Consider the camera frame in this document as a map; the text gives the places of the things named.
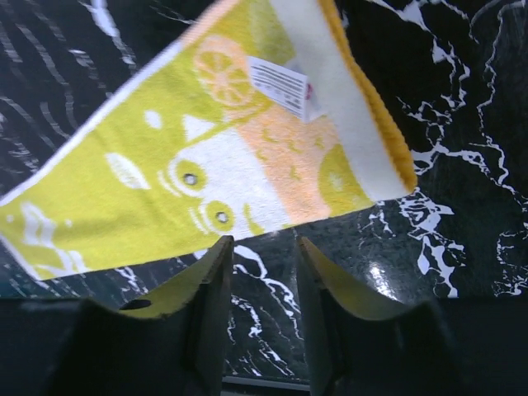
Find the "yellow white patterned towel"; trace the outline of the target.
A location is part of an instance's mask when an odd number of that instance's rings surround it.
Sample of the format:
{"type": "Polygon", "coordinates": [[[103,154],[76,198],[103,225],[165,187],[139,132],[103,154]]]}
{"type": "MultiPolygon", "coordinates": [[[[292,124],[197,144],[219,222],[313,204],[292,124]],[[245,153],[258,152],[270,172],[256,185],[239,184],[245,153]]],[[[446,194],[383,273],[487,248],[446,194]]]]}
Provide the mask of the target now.
{"type": "Polygon", "coordinates": [[[1,200],[46,281],[178,257],[413,192],[332,1],[218,1],[1,200]]]}

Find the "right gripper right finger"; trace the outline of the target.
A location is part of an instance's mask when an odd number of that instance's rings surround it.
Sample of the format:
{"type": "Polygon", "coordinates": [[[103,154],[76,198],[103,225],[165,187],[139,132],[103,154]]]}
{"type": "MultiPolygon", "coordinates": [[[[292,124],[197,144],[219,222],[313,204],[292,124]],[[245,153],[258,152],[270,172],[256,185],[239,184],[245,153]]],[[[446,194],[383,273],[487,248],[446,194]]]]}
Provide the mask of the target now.
{"type": "Polygon", "coordinates": [[[296,279],[312,395],[461,395],[438,304],[403,304],[356,279],[306,237],[296,279]]]}

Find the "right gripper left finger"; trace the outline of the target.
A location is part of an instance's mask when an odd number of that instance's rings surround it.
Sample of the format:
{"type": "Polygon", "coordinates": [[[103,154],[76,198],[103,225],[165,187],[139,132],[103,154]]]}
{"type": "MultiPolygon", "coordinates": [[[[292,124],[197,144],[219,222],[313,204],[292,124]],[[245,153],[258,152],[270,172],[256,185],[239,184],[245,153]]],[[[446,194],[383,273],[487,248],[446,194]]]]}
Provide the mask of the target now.
{"type": "Polygon", "coordinates": [[[224,370],[233,238],[110,310],[83,301],[53,379],[55,395],[218,395],[224,370]]]}

